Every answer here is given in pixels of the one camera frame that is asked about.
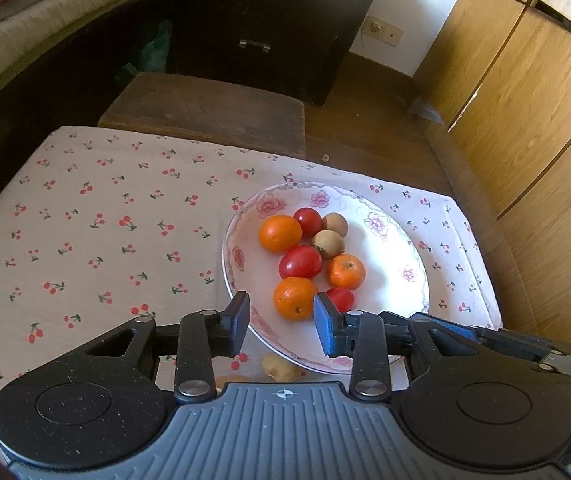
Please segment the cherry print tablecloth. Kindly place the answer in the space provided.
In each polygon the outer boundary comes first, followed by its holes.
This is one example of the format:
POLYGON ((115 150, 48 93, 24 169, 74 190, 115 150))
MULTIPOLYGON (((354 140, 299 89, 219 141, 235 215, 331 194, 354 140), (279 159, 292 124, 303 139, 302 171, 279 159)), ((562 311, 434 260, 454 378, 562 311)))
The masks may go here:
POLYGON ((232 214, 264 188, 302 181, 365 196, 404 228, 427 267, 433 314, 500 326, 479 246, 451 198, 241 148, 64 127, 0 194, 0 389, 136 315, 171 324, 223 307, 232 214))

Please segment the wooden wardrobe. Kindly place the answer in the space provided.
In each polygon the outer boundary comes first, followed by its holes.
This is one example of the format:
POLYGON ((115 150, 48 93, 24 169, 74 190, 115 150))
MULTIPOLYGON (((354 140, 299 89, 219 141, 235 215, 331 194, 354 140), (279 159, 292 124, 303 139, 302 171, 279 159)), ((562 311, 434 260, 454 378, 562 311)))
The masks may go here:
POLYGON ((571 0, 458 0, 415 82, 503 322, 571 342, 571 0))

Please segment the green plastic bag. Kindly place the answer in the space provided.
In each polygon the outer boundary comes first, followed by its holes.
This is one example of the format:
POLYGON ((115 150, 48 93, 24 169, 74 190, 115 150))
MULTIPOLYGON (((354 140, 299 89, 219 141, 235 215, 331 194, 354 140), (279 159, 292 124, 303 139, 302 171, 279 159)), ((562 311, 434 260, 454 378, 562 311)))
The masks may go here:
POLYGON ((136 76, 142 72, 165 73, 169 47, 170 30, 165 27, 143 47, 139 61, 136 64, 127 63, 125 70, 131 76, 136 76))

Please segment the orange tangerine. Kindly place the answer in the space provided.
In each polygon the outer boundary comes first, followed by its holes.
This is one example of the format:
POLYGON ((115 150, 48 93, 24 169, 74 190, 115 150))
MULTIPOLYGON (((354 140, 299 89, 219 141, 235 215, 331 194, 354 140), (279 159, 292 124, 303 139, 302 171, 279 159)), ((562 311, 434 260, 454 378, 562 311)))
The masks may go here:
POLYGON ((281 254, 296 247, 303 238, 303 230, 299 222, 285 214, 277 214, 262 222, 258 240, 268 252, 281 254))
POLYGON ((273 292, 276 312, 290 321, 304 321, 313 314, 317 286, 309 278, 284 278, 273 292))
POLYGON ((336 256, 327 265, 327 281, 332 287, 355 290, 363 284, 366 275, 365 265, 354 255, 336 256))

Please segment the dark wooden dresser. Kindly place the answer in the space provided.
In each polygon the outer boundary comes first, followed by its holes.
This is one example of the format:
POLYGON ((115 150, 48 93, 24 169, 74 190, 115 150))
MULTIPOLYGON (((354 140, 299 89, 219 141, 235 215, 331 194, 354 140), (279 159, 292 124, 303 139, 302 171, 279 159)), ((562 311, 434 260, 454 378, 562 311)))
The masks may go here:
POLYGON ((173 73, 322 105, 373 0, 168 0, 173 73))

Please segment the wall power socket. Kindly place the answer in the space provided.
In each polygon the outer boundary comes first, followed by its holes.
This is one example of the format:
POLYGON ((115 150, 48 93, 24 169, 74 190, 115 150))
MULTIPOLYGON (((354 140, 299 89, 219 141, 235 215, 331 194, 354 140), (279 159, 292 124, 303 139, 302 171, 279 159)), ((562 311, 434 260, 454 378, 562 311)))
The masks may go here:
POLYGON ((404 31, 397 26, 387 24, 375 16, 368 15, 361 26, 363 35, 382 41, 391 47, 397 47, 404 31))

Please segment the red cherry tomato back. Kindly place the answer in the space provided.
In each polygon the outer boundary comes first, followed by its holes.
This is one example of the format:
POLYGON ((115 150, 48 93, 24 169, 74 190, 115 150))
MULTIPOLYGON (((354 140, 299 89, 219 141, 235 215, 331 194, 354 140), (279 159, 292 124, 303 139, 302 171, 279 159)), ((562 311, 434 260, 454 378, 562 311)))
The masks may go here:
POLYGON ((302 238, 311 240, 318 232, 323 229, 323 219, 317 210, 310 207, 297 209, 293 218, 299 222, 302 229, 302 238))

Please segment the white floral plate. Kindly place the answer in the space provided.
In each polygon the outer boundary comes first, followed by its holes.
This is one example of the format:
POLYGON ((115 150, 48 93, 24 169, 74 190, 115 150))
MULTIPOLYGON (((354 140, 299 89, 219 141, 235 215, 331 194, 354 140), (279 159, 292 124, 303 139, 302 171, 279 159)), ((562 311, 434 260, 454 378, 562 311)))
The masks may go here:
MULTIPOLYGON (((250 295, 250 329, 269 350, 310 372, 346 375, 351 359, 323 353, 313 315, 304 321, 282 318, 273 292, 282 281, 279 263, 287 252, 275 254, 261 246, 262 222, 277 214, 293 217, 303 207, 323 217, 341 214, 348 222, 343 254, 354 255, 366 268, 366 279, 354 290, 357 309, 391 312, 407 318, 427 310, 429 281, 415 245, 400 225, 379 206, 358 194, 324 183, 294 182, 267 188, 252 196, 232 217, 222 245, 224 281, 231 294, 250 295)), ((311 281, 318 292, 333 288, 327 265, 311 281)))

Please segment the red cherry tomato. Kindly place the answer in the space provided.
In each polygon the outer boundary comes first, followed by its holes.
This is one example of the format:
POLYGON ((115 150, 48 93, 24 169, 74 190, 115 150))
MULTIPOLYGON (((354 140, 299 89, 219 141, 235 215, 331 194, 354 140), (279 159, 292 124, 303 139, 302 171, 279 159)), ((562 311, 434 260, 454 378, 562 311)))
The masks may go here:
POLYGON ((297 209, 293 218, 299 222, 302 229, 302 238, 311 240, 318 232, 323 229, 323 219, 317 210, 310 207, 297 209))
POLYGON ((336 310, 341 313, 357 309, 357 296, 351 289, 345 287, 333 287, 325 292, 332 301, 336 310))
POLYGON ((323 266, 323 259, 314 246, 299 245, 289 250, 279 263, 279 274, 284 278, 314 278, 323 266))

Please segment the red cherry tomato front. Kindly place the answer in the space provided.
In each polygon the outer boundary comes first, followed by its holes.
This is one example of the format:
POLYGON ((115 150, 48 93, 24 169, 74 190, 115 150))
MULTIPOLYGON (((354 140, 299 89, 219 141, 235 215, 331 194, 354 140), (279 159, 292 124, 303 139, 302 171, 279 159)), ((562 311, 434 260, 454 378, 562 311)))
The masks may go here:
POLYGON ((279 263, 279 274, 284 278, 314 278, 323 266, 323 259, 314 246, 299 245, 289 250, 279 263))

